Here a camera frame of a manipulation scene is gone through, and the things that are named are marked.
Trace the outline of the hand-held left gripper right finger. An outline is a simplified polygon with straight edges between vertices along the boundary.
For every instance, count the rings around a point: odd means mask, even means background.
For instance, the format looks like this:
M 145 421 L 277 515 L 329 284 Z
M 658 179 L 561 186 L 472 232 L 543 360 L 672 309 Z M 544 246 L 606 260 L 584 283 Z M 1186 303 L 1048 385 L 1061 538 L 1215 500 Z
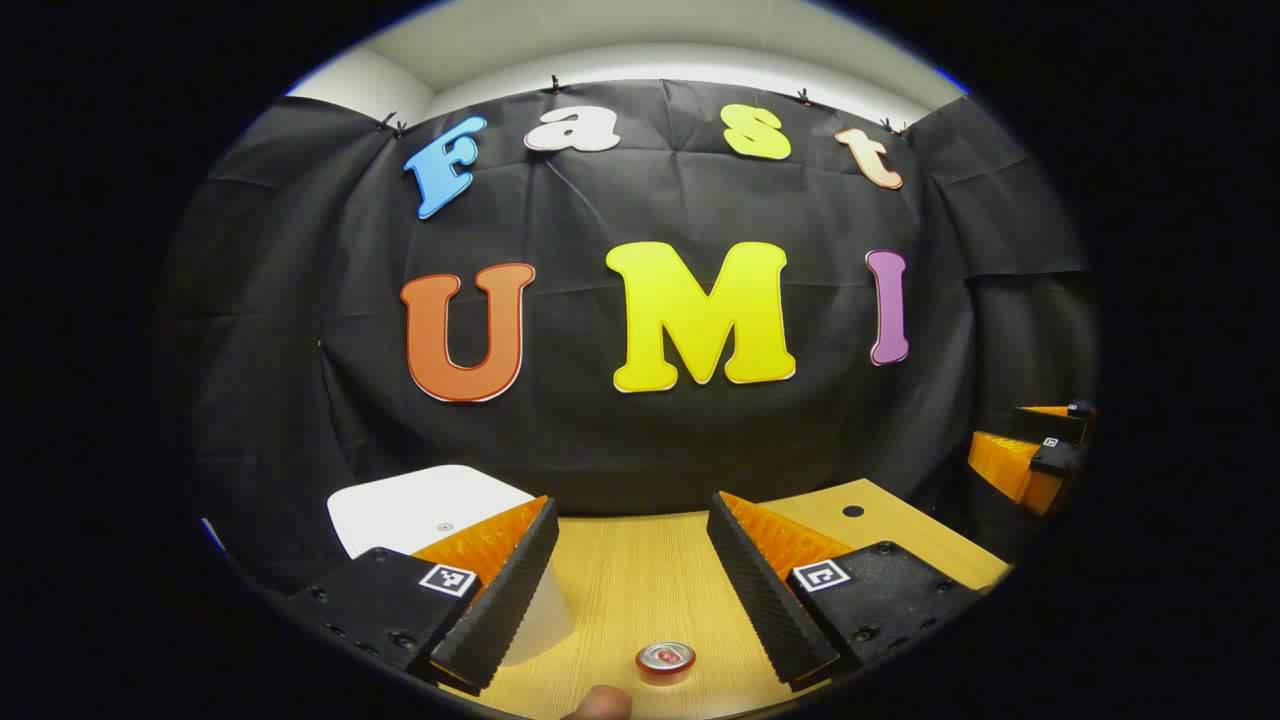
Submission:
M 712 496 L 707 534 L 795 691 L 895 659 L 982 597 L 892 539 L 854 548 L 727 492 Z

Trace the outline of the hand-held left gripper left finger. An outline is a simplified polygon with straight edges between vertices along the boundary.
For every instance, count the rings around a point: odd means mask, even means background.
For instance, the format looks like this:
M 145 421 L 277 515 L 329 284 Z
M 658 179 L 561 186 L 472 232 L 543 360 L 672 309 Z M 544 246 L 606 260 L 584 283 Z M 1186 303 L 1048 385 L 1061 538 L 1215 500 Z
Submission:
M 285 606 L 383 666 L 479 694 L 513 644 L 558 536 L 557 503 L 539 496 L 412 553 L 370 548 Z

